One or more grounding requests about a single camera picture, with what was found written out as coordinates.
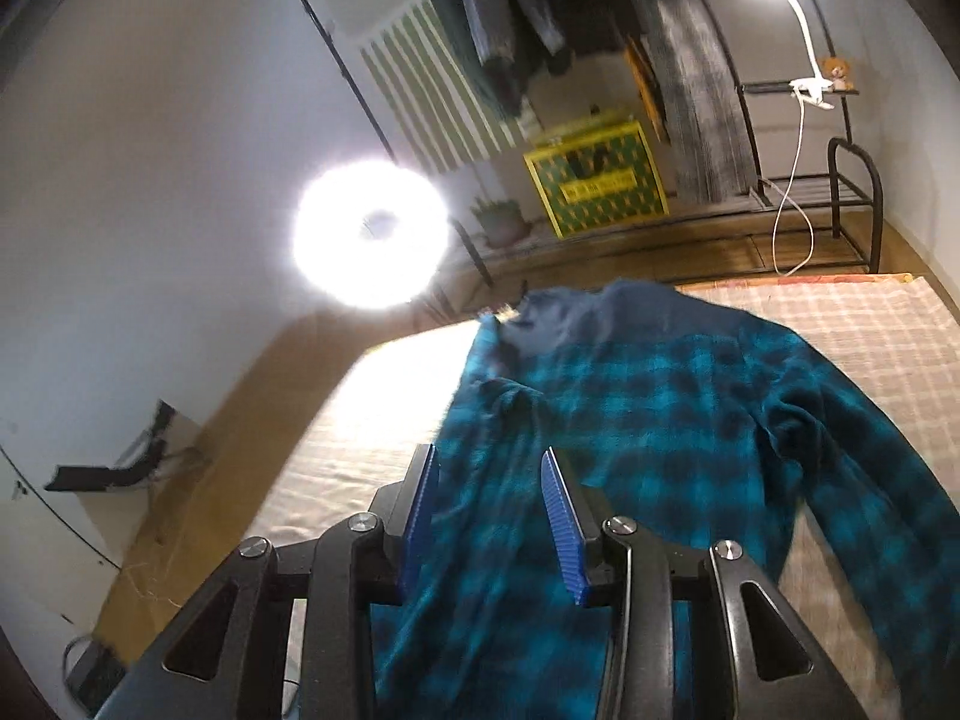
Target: yellow storage box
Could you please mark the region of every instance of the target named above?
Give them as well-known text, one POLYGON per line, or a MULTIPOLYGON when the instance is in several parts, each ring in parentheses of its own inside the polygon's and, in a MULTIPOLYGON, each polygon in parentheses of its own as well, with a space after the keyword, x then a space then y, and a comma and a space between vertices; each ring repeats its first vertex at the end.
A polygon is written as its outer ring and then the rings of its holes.
POLYGON ((558 238, 669 213, 639 122, 573 135, 524 159, 558 238))

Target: white wall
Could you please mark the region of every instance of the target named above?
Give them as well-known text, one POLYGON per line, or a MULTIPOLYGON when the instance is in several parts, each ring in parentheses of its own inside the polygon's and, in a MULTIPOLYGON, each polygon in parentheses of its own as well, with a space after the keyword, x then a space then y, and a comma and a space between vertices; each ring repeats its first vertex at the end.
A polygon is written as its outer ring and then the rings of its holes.
MULTIPOLYGON (((297 0, 66 0, 0 95, 0 442, 30 481, 114 460, 158 398, 203 423, 320 301, 291 258, 301 188, 378 153, 297 0)), ((128 495, 45 497, 118 562, 128 495)), ((2 591, 56 704, 74 631, 2 591)))

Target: bed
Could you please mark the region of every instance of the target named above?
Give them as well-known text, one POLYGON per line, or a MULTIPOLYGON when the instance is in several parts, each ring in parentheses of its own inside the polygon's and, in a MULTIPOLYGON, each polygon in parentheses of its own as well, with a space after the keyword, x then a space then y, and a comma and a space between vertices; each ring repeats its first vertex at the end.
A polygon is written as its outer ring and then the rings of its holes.
MULTIPOLYGON (((923 279, 811 276, 682 288, 787 325, 850 376, 896 423, 960 501, 960 326, 923 279)), ((248 533, 276 545, 315 538, 363 511, 402 478, 414 447, 436 435, 459 382, 476 322, 368 351, 310 425, 248 533)), ((781 590, 871 718, 899 717, 893 672, 866 614, 806 509, 798 513, 781 590)), ((299 673, 302 608, 288 676, 299 673)))

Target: beige bedsheet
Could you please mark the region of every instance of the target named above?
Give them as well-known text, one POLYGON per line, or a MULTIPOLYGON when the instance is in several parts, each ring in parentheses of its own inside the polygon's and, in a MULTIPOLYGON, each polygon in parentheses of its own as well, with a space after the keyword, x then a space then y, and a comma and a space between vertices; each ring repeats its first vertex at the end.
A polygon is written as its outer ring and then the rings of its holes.
MULTIPOLYGON (((960 326, 923 279, 731 282, 692 292, 800 333, 887 413, 958 503, 960 326)), ((359 360, 296 447, 250 533, 276 545, 315 538, 402 478, 416 444, 432 440, 443 421, 475 332, 476 322, 464 322, 359 360)), ((870 717, 899 717, 890 664, 805 508, 781 589, 870 717)), ((301 612, 292 626, 292 677, 301 612)))

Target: teddy bear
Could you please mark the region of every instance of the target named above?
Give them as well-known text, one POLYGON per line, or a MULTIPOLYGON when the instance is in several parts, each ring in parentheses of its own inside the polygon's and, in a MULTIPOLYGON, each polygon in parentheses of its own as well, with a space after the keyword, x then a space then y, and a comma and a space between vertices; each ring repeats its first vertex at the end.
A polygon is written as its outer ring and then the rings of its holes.
POLYGON ((851 92, 854 87, 850 81, 850 63, 838 56, 829 56, 820 61, 820 67, 827 80, 833 81, 834 92, 851 92))

